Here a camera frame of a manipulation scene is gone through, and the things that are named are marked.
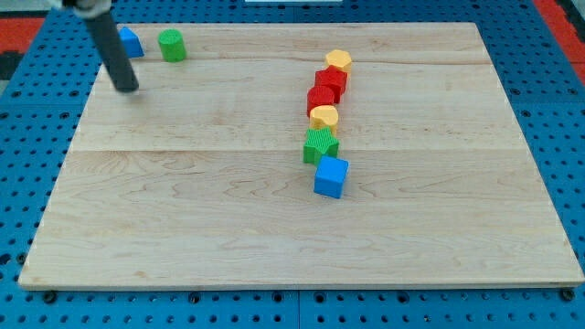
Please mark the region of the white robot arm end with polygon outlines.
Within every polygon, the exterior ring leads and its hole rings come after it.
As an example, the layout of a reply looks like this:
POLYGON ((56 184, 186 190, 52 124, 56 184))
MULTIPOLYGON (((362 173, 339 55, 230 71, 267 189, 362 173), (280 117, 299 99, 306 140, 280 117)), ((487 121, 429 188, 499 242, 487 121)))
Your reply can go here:
POLYGON ((48 3, 59 10, 70 9, 82 19, 109 13, 112 7, 112 0, 48 0, 48 3))

